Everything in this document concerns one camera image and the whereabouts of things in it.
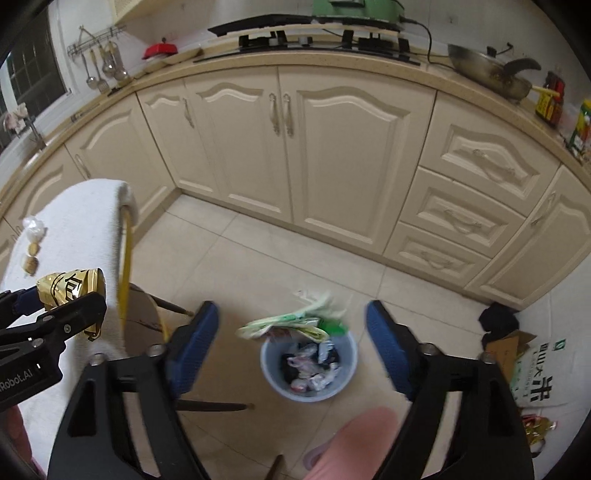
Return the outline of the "gold foil wrapper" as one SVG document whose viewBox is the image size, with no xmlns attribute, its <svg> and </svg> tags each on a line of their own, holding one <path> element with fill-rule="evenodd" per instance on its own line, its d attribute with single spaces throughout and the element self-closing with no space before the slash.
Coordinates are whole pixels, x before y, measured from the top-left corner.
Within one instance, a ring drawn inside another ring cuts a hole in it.
<svg viewBox="0 0 591 480">
<path fill-rule="evenodd" d="M 83 333 L 90 342 L 100 337 L 106 313 L 106 284 L 100 268 L 50 273 L 36 281 L 36 288 L 46 311 L 72 303 L 89 294 L 98 297 L 97 305 L 91 308 L 95 320 L 83 329 Z"/>
</svg>

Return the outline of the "green white wrapper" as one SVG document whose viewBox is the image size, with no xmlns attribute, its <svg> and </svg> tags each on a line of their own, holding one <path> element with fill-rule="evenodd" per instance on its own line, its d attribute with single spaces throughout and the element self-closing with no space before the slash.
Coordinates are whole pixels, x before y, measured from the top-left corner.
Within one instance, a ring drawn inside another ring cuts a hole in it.
<svg viewBox="0 0 591 480">
<path fill-rule="evenodd" d="M 245 340 L 290 338 L 320 344 L 349 333 L 342 320 L 345 313 L 346 309 L 328 293 L 297 311 L 250 321 L 235 334 Z"/>
</svg>

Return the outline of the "blue plastic trash bin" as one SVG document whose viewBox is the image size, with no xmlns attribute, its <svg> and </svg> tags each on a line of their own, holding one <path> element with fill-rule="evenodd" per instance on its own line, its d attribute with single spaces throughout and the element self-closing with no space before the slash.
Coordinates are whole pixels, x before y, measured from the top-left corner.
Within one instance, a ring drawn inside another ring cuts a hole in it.
<svg viewBox="0 0 591 480">
<path fill-rule="evenodd" d="M 338 395 L 353 379 L 358 347 L 351 333 L 321 343 L 266 340 L 259 360 L 276 393 L 295 402 L 315 403 Z"/>
</svg>

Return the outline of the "kitchen window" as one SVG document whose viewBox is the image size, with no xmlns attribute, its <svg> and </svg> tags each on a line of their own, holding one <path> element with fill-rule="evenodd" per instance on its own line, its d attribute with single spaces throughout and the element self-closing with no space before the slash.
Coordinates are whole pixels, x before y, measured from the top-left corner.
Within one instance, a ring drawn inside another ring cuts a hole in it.
<svg viewBox="0 0 591 480">
<path fill-rule="evenodd" d="M 25 104 L 36 120 L 68 93 L 55 54 L 50 8 L 45 7 L 27 23 L 1 63 L 1 151 L 18 136 L 5 127 L 9 112 Z"/>
</svg>

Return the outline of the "small brown potato piece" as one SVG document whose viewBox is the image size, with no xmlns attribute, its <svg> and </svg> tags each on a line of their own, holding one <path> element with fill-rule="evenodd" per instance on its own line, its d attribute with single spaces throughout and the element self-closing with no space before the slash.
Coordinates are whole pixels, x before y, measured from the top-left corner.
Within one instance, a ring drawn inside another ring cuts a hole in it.
<svg viewBox="0 0 591 480">
<path fill-rule="evenodd" d="M 37 242 L 32 242 L 29 244 L 27 249 L 27 254 L 31 257 L 35 257 L 40 251 L 40 245 Z"/>
</svg>

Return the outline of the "white towel table cover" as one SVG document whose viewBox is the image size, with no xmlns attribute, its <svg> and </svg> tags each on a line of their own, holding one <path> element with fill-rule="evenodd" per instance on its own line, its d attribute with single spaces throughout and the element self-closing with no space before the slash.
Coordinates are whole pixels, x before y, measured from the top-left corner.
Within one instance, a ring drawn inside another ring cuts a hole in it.
<svg viewBox="0 0 591 480">
<path fill-rule="evenodd" d="M 94 179 L 69 187 L 34 215 L 45 228 L 35 274 L 23 269 L 30 244 L 23 233 L 1 281 L 3 290 L 39 286 L 43 301 L 57 307 L 85 293 L 89 281 L 81 276 L 82 270 L 99 269 L 104 276 L 106 313 L 100 334 L 89 339 L 78 333 L 69 339 L 59 358 L 63 378 L 19 405 L 32 458 L 44 473 L 63 414 L 89 357 L 96 353 L 110 359 L 126 356 L 118 311 L 123 211 L 129 213 L 131 224 L 137 222 L 132 189 L 124 181 Z"/>
</svg>

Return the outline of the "white rice sack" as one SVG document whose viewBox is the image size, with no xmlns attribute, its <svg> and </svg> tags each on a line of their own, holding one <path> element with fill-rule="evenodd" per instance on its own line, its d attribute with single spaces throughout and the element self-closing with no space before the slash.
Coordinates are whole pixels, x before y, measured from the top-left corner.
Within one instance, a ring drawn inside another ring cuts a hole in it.
<svg viewBox="0 0 591 480">
<path fill-rule="evenodd" d="M 567 404 L 573 363 L 566 338 L 534 339 L 515 362 L 510 388 L 516 404 L 523 409 Z"/>
</svg>

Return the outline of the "steel faucet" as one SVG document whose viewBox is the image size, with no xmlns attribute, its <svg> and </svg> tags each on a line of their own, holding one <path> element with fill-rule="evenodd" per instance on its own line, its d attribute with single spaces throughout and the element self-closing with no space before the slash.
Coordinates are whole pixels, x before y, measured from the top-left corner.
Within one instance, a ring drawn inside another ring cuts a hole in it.
<svg viewBox="0 0 591 480">
<path fill-rule="evenodd" d="M 33 144 L 37 151 L 42 151 L 47 147 L 47 144 L 34 125 L 33 119 L 29 115 L 9 112 L 4 115 L 2 126 L 5 132 L 13 133 L 17 137 L 27 137 Z"/>
</svg>

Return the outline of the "dark soy sauce bottle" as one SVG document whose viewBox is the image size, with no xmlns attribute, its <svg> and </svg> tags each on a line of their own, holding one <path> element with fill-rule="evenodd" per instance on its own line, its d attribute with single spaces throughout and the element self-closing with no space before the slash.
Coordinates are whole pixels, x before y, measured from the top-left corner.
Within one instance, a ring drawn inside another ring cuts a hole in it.
<svg viewBox="0 0 591 480">
<path fill-rule="evenodd" d="M 562 116 L 565 82 L 556 73 L 549 71 L 543 88 L 551 90 L 551 93 L 540 93 L 536 104 L 535 112 L 546 124 L 557 128 Z"/>
</svg>

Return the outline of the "hanging utensil rack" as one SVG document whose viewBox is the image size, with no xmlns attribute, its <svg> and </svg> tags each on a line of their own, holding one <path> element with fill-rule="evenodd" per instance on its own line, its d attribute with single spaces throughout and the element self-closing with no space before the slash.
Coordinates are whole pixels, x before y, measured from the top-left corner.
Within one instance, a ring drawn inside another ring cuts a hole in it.
<svg viewBox="0 0 591 480">
<path fill-rule="evenodd" d="M 110 95 L 131 81 L 116 43 L 125 29 L 125 25 L 116 25 L 91 33 L 80 25 L 78 39 L 67 47 L 70 60 L 81 62 L 87 86 L 101 95 Z"/>
</svg>

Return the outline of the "steel wok with lid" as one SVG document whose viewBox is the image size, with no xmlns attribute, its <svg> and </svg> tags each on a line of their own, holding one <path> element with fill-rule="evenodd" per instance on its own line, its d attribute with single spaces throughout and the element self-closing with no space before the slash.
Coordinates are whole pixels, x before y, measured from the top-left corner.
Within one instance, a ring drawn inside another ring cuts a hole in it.
<svg viewBox="0 0 591 480">
<path fill-rule="evenodd" d="M 560 96 L 558 91 L 534 86 L 519 75 L 525 70 L 541 70 L 541 65 L 532 58 L 519 58 L 503 63 L 487 54 L 454 44 L 448 45 L 448 55 L 459 74 L 507 100 L 520 102 L 531 91 L 549 94 L 551 97 Z"/>
</svg>

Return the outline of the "red pot lid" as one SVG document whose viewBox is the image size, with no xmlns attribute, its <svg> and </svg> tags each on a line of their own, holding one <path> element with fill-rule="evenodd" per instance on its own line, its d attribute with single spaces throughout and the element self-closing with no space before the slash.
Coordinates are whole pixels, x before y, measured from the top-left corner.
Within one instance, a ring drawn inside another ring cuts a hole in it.
<svg viewBox="0 0 591 480">
<path fill-rule="evenodd" d="M 178 53 L 177 46 L 172 43 L 168 43 L 164 37 L 161 38 L 159 43 L 148 46 L 143 55 L 143 60 L 149 60 L 158 56 L 172 56 Z"/>
</svg>

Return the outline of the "black gas stove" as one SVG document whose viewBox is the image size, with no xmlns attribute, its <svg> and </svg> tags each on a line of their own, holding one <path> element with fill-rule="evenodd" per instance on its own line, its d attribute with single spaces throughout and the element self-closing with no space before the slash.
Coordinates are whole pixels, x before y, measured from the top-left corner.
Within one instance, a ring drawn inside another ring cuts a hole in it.
<svg viewBox="0 0 591 480">
<path fill-rule="evenodd" d="M 329 51 L 373 56 L 421 66 L 418 53 L 396 30 L 361 25 L 294 24 L 229 32 L 200 48 L 192 61 L 287 51 Z"/>
</svg>

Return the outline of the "black induction cooktop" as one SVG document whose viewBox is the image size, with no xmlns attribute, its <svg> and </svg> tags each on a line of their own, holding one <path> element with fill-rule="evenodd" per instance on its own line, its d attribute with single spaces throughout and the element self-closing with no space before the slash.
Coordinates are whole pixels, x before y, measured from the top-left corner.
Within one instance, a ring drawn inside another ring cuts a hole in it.
<svg viewBox="0 0 591 480">
<path fill-rule="evenodd" d="M 207 31 L 216 37 L 221 37 L 231 32 L 285 25 L 311 24 L 313 21 L 314 17 L 307 15 L 264 14 L 213 26 L 208 28 Z"/>
</svg>

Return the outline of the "green electric cooker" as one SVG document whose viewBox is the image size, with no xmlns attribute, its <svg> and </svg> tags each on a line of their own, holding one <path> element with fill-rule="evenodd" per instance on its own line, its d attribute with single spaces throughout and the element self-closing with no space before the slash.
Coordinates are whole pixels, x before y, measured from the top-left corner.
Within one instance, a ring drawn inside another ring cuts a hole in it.
<svg viewBox="0 0 591 480">
<path fill-rule="evenodd" d="M 312 15 L 398 23 L 406 9 L 398 0 L 315 0 Z"/>
</svg>

